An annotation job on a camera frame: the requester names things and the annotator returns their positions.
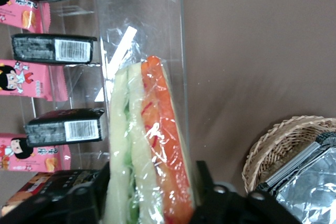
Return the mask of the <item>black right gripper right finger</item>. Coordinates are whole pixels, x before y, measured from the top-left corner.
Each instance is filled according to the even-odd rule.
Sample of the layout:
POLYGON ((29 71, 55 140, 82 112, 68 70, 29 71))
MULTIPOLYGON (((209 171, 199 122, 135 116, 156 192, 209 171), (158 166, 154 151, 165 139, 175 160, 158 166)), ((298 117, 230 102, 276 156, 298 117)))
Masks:
POLYGON ((214 183, 205 161, 197 161, 201 177, 201 204, 190 223, 299 223, 300 221, 264 191, 246 197, 214 183))

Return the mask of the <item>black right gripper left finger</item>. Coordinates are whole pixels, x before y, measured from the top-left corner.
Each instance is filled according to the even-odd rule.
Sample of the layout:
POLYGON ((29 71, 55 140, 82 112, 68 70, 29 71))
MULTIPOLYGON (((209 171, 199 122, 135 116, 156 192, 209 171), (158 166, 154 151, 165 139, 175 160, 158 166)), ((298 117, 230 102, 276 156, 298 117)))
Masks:
POLYGON ((37 194, 1 217, 1 223, 99 223, 109 179, 109 163, 101 169, 55 172, 37 194))

